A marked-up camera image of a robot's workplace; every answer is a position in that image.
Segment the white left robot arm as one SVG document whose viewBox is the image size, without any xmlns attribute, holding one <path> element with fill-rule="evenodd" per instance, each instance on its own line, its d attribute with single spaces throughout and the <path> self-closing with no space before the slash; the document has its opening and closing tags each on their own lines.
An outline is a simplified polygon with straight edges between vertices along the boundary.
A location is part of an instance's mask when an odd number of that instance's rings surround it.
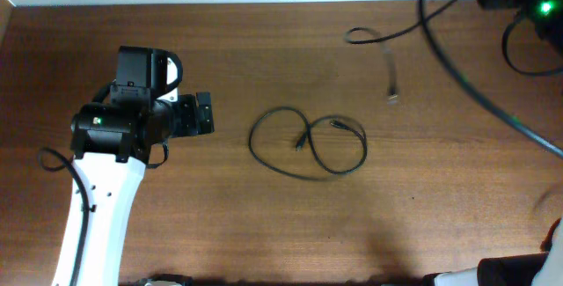
<svg viewBox="0 0 563 286">
<path fill-rule="evenodd" d="M 71 158 L 50 153 L 72 177 L 54 285 L 116 285 L 128 219 L 155 145 L 214 132 L 208 92 L 181 95 L 183 65 L 158 48 L 122 46 L 116 78 L 72 118 Z"/>
</svg>

